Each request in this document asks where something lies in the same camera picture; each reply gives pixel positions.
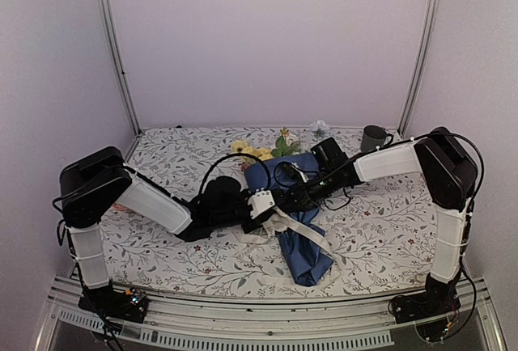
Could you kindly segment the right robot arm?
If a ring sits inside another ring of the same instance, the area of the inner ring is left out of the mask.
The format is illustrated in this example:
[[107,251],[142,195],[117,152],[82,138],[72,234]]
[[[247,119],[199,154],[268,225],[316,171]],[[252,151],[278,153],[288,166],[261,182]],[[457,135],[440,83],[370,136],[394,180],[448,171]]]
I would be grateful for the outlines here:
[[438,127],[428,134],[348,158],[334,139],[326,139],[312,148],[320,168],[318,175],[290,186],[283,208],[288,212],[311,210],[339,189],[382,179],[391,183],[402,179],[406,184],[416,179],[425,184],[426,194],[416,201],[399,196],[391,202],[388,213],[400,221],[410,218],[421,222],[423,218],[414,208],[417,203],[427,203],[427,216],[436,231],[429,238],[414,232],[410,241],[401,245],[399,256],[414,264],[430,259],[424,292],[406,303],[421,309],[424,315],[436,315],[444,307],[456,306],[456,284],[465,273],[463,255],[469,242],[474,199],[482,186],[483,162],[470,157],[461,145],[465,140]]

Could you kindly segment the clear plastic wrap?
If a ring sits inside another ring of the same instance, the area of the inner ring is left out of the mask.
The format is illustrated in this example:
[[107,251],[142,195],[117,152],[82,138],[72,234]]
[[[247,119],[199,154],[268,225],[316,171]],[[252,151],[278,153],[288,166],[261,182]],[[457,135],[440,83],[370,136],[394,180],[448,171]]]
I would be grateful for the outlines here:
[[277,281],[277,285],[314,288],[341,278],[343,263],[320,227],[305,224],[276,207],[261,229],[266,232],[265,236],[244,232],[235,234],[238,242],[247,245],[238,252],[238,256],[248,255],[276,238],[291,275],[290,281]]

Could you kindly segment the pale blue fake flower stem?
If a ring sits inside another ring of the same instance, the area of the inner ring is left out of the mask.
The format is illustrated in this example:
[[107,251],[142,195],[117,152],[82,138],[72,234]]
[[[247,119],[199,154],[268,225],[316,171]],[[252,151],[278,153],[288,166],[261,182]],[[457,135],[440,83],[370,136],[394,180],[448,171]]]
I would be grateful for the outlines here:
[[329,133],[329,125],[323,120],[314,121],[311,124],[310,129],[314,142],[323,141]]

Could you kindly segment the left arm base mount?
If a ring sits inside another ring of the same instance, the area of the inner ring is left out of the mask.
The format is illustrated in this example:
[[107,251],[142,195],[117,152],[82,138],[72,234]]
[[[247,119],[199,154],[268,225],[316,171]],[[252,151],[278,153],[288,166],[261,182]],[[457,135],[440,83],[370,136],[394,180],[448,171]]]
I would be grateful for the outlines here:
[[96,313],[99,317],[122,319],[143,324],[146,318],[149,299],[137,290],[122,292],[110,285],[99,289],[83,291],[78,307]]

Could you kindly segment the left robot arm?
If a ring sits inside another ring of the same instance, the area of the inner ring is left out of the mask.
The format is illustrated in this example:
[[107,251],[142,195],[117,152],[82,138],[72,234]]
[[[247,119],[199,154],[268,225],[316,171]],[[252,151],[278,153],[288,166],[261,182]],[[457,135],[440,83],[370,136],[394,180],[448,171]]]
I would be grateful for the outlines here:
[[114,205],[159,224],[185,242],[206,239],[227,226],[250,232],[275,207],[268,188],[251,194],[230,176],[214,180],[205,176],[194,199],[180,199],[130,167],[115,146],[64,167],[58,181],[60,195],[53,208],[62,216],[85,295],[104,314],[114,313],[121,305],[108,275],[99,228]]

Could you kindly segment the white fake flower stem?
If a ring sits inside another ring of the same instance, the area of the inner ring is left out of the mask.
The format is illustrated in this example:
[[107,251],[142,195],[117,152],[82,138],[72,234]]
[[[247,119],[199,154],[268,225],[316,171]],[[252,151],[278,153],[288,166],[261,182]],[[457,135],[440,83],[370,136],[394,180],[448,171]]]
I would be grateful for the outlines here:
[[274,143],[271,154],[274,158],[296,155],[301,152],[301,141],[291,135],[287,127],[282,127]]

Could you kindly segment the blue wrapping paper sheet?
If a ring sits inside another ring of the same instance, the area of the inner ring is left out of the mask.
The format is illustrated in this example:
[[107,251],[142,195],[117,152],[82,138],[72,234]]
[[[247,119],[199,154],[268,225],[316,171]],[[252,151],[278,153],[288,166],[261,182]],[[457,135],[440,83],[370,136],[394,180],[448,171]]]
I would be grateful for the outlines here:
[[[295,181],[280,172],[280,163],[294,163],[311,178],[318,172],[317,161],[309,153],[269,159],[263,164],[254,163],[244,171],[248,189],[255,192],[262,188],[286,189],[293,185]],[[324,230],[312,224],[318,212],[318,209],[293,213],[280,210],[274,215],[283,258],[294,283],[299,286],[316,286],[335,261]]]

